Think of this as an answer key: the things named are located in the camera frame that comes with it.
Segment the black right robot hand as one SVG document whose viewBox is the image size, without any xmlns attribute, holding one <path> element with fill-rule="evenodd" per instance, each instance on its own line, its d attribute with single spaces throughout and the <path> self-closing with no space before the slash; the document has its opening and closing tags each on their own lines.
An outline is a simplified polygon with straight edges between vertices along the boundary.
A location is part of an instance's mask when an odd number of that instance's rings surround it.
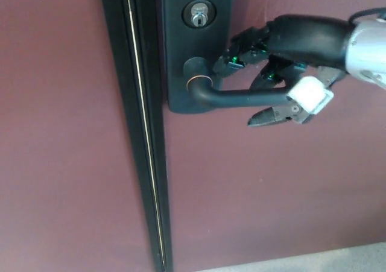
<svg viewBox="0 0 386 272">
<path fill-rule="evenodd" d="M 231 39 L 213 68 L 216 76 L 226 77 L 265 60 L 249 89 L 218 90 L 204 78 L 196 82 L 197 96 L 216 108 L 262 106 L 249 127 L 304 124 L 332 101 L 332 85 L 345 77 L 352 32 L 347 21 L 296 14 L 251 27 Z"/>
</svg>

